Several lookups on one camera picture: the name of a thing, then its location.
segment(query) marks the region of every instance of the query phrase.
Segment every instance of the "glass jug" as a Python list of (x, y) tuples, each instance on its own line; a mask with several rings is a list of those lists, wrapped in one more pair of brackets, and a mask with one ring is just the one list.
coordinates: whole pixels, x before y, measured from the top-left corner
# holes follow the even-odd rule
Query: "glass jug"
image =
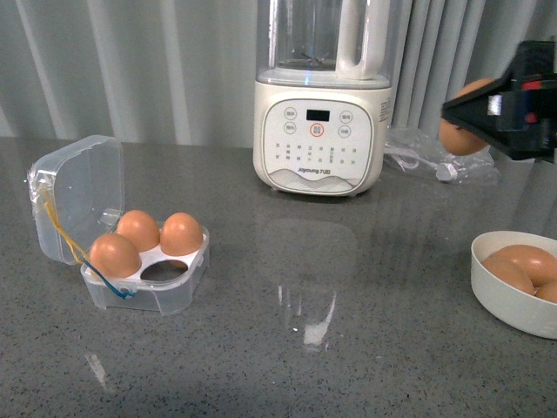
[(391, 0), (259, 0), (262, 83), (390, 86), (398, 17)]

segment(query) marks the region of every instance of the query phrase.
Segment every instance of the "digital display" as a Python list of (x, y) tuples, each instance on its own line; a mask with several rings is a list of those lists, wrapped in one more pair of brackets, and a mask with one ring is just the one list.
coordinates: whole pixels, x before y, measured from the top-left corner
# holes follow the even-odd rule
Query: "digital display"
[(305, 114), (306, 120), (317, 120), (319, 122), (328, 122), (331, 113), (329, 111), (313, 111), (308, 109)]

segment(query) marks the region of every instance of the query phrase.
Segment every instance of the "egg carton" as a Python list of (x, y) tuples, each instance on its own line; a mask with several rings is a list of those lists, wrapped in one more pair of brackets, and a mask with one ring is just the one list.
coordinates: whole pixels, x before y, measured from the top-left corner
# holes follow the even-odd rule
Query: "egg carton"
[[(156, 246), (139, 254), (141, 268), (125, 279), (110, 279), (109, 282), (121, 292), (134, 293), (129, 299), (116, 296), (96, 274), (86, 265), (81, 266), (81, 274), (95, 305), (107, 307), (127, 307), (144, 311), (159, 311), (171, 315), (186, 309), (193, 301), (193, 293), (199, 284), (203, 271), (209, 265), (209, 232), (202, 227), (203, 244), (195, 252), (181, 257), (169, 256)], [(177, 278), (165, 281), (143, 280), (144, 271), (163, 261), (181, 261), (187, 270)]]

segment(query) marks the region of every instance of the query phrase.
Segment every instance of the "blue wire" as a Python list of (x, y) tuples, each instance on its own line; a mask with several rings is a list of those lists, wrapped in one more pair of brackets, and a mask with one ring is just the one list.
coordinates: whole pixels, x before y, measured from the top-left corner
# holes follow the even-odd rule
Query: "blue wire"
[(104, 284), (119, 298), (122, 298), (124, 300), (126, 299), (130, 299), (133, 296), (135, 296), (135, 293), (132, 293), (130, 291), (125, 291), (125, 292), (120, 292), (118, 289), (116, 289), (102, 274), (101, 272), (99, 272), (89, 261), (84, 260), (84, 263), (87, 267), (89, 267), (93, 272), (95, 272), (96, 274), (98, 274), (98, 277), (101, 278), (101, 280), (104, 282)]

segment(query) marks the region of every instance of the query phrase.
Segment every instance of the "plastic bag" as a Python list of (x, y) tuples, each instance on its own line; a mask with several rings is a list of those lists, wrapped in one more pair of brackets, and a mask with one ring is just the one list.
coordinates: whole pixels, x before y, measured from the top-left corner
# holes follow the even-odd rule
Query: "plastic bag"
[(494, 185), (500, 177), (488, 147), (458, 157), (447, 152), (439, 141), (412, 127), (389, 128), (384, 160), (402, 172), (455, 185)]

